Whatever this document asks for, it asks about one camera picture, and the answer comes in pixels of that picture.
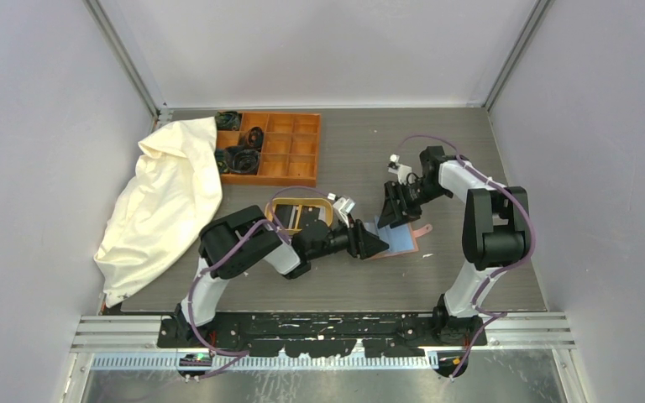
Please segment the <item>tan leather card holder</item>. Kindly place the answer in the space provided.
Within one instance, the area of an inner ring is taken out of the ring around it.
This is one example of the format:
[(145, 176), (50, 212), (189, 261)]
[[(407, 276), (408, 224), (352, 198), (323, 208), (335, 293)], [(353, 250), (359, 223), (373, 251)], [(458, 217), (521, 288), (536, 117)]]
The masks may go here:
[(378, 217), (373, 222), (365, 222), (365, 228), (377, 235), (382, 241), (389, 245), (386, 251), (380, 252), (371, 257), (371, 259), (383, 259), (397, 255), (411, 254), (419, 251), (418, 239), (427, 235), (433, 230), (431, 224), (426, 224), (420, 228), (414, 229), (410, 223), (400, 227), (377, 228)]

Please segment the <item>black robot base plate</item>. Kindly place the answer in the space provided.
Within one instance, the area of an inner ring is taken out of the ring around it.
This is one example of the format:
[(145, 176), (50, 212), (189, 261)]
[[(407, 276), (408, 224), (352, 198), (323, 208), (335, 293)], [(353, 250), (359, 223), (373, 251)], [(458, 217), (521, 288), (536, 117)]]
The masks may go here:
[(366, 358), (416, 357), (424, 348), (487, 343), (479, 317), (453, 319), (432, 312), (221, 312), (192, 340), (175, 337), (173, 316), (160, 324), (160, 348), (206, 344), (252, 357), (349, 356), (360, 344)]

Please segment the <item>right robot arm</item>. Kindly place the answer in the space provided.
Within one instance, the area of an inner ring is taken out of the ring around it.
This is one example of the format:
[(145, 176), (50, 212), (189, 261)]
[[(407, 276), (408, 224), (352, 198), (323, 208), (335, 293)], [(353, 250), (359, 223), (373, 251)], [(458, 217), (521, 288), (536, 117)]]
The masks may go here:
[(477, 170), (461, 155), (429, 146), (419, 155), (422, 174), (391, 155), (388, 171), (396, 176), (384, 184), (385, 198), (378, 228), (397, 228), (416, 221), (422, 207), (441, 196), (464, 204), (461, 246), (464, 263), (453, 285), (433, 308), (433, 335), (451, 345), (465, 330), (478, 331), (481, 304), (508, 267), (531, 253), (527, 192), (507, 187)]

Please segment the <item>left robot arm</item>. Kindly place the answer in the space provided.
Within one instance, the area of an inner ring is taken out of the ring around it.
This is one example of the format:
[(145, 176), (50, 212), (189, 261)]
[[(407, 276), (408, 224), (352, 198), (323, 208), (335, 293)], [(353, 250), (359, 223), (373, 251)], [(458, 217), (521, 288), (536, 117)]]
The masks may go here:
[(173, 316), (175, 337), (192, 347), (202, 346), (210, 338), (210, 322), (229, 281), (260, 261), (293, 280), (309, 271), (314, 259), (346, 252), (365, 260), (390, 247), (349, 214), (333, 226), (312, 219), (287, 236), (256, 205), (210, 222), (199, 233), (199, 241), (193, 281)]

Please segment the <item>yellow oval tray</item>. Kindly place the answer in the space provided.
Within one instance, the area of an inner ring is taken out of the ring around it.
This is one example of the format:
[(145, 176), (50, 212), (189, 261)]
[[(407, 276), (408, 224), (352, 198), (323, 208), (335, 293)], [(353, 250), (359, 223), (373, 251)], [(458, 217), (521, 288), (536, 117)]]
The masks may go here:
[(321, 198), (321, 197), (276, 197), (272, 201), (269, 201), (267, 205), (264, 208), (265, 216), (267, 219), (270, 221), (274, 222), (276, 217), (275, 217), (275, 205), (276, 204), (290, 204), (290, 205), (297, 205), (299, 206), (298, 210), (298, 216), (297, 216), (297, 223), (296, 227), (294, 229), (286, 229), (287, 233), (289, 235), (294, 235), (295, 233), (299, 233), (302, 229), (308, 227), (309, 225), (305, 226), (304, 228), (300, 227), (298, 224), (298, 220), (300, 217), (300, 208), (301, 206), (317, 206), (317, 207), (323, 207), (326, 212), (326, 219), (324, 223), (328, 225), (329, 227), (333, 224), (333, 209), (332, 209), (332, 204), (330, 203), (329, 200)]

